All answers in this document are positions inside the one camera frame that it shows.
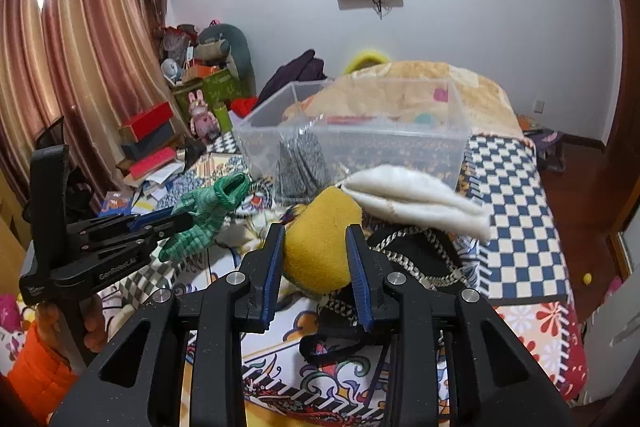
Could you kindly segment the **orange sleeve forearm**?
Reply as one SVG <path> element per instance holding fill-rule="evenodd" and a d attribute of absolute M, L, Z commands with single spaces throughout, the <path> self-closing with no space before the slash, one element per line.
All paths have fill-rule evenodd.
<path fill-rule="evenodd" d="M 78 380 L 68 363 L 30 325 L 22 351 L 6 376 L 17 403 L 38 426 L 45 426 Z"/>

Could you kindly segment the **person's left hand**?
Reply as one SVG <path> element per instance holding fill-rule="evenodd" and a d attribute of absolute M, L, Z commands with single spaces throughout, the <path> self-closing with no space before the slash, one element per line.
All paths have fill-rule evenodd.
<path fill-rule="evenodd" d="M 47 345 L 63 354 L 63 348 L 58 339 L 60 333 L 60 310 L 53 303 L 39 303 L 36 308 L 36 326 L 39 337 Z M 98 295 L 94 295 L 90 300 L 90 305 L 84 314 L 85 346 L 91 352 L 99 352 L 107 342 L 107 331 L 105 329 L 105 319 L 103 315 L 102 301 Z"/>

